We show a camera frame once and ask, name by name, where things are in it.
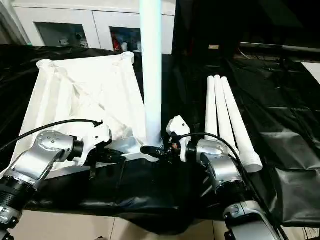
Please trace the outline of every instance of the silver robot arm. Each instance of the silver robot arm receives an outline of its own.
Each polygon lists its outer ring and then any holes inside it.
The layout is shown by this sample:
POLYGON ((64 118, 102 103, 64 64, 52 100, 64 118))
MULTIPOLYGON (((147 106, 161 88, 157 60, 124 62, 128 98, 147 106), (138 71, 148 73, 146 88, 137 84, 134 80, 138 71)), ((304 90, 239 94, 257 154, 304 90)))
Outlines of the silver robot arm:
MULTIPOLYGON (((203 165, 209 172, 212 188, 224 209, 223 218, 228 228, 226 240, 281 240, 279 231, 267 218, 267 214, 255 201, 234 160, 228 155, 228 147, 219 140, 199 140, 192 144, 190 129, 181 116, 173 118, 167 128, 171 136, 167 151, 161 153, 168 159, 180 157, 182 162, 193 161, 203 165)), ((142 149, 149 153, 159 151, 142 149)))
POLYGON ((218 140, 199 140, 196 161, 207 167, 213 190, 225 209, 226 240, 281 240, 240 175, 228 148, 218 140))
POLYGON ((81 141, 58 131, 41 132, 33 146, 23 152, 0 179, 0 240, 14 239, 7 229, 15 228, 24 207, 55 162, 74 160, 83 165, 95 145, 111 141, 110 130, 105 124, 96 127, 81 141))

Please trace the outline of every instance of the white tube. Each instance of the white tube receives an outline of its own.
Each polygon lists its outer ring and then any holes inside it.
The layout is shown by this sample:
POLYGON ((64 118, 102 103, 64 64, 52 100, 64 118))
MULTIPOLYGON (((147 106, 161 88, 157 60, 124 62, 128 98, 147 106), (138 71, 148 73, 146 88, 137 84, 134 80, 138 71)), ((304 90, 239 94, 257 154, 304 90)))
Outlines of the white tube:
POLYGON ((160 147, 162 101, 162 1, 140 0, 146 143, 160 147))
POLYGON ((221 81, 236 143, 240 152, 240 160, 248 173, 258 172, 263 167, 260 157, 252 145, 228 79, 222 77, 221 81))
MULTIPOLYGON (((219 135, 221 138, 226 140, 231 145, 231 147, 233 147, 234 150, 236 150, 238 153, 225 100, 224 88, 219 75, 214 76, 214 89, 216 110, 218 115, 219 135)), ((228 150, 228 152, 231 156, 235 157, 235 155, 231 152, 230 149, 228 150)))
MULTIPOLYGON (((215 79, 213 76, 208 76, 207 78, 205 132, 218 135, 215 79)), ((211 136, 205 136, 205 139, 213 140, 215 138, 211 136)))

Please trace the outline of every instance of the black tablecloth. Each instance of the black tablecloth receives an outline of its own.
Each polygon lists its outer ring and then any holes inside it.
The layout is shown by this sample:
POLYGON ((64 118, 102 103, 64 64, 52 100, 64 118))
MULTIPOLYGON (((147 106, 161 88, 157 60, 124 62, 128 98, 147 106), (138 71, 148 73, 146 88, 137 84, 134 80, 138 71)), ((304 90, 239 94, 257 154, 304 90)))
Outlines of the black tablecloth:
MULTIPOLYGON (((115 54, 100 49, 0 46, 0 146, 18 136, 34 84, 36 62, 115 54)), ((143 93, 142 58, 133 65, 143 93)), ((263 170, 251 179, 275 219, 285 226, 320 224, 320 85, 300 64, 217 59, 201 63, 163 55, 162 135, 181 115, 203 132, 209 75, 228 77, 263 170)), ((0 152, 0 167, 14 148, 0 152)), ((184 231, 195 218, 220 219, 211 192, 200 198, 206 173, 193 163, 139 159, 47 180, 28 209, 118 216, 158 234, 184 231)))

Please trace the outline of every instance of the floor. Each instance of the floor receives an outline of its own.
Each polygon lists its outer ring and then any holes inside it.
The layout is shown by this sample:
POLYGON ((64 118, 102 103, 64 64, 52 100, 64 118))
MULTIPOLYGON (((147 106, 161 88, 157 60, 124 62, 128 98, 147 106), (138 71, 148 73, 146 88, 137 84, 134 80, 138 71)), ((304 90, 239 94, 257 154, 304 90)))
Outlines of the floor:
MULTIPOLYGON (((290 240, 304 240, 302 228, 285 229, 290 240)), ((24 211, 10 231, 15 240, 224 240, 224 222, 204 220, 177 236, 159 236, 121 218, 24 211)), ((314 231, 307 231, 309 238, 314 231)))

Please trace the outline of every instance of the glass cabinet door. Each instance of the glass cabinet door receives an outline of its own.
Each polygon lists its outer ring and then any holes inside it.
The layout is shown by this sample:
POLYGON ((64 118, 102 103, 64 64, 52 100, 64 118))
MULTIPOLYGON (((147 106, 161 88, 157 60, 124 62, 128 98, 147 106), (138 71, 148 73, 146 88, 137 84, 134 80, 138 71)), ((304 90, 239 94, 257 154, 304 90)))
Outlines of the glass cabinet door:
POLYGON ((35 22, 34 24, 47 47, 89 47, 81 24, 51 22, 35 22))
POLYGON ((16 7, 33 46, 100 49, 92 11, 16 7))
MULTIPOLYGON (((125 12, 93 12, 102 49, 141 52, 140 15, 125 12)), ((175 16, 162 16, 162 53, 171 54, 175 16)))

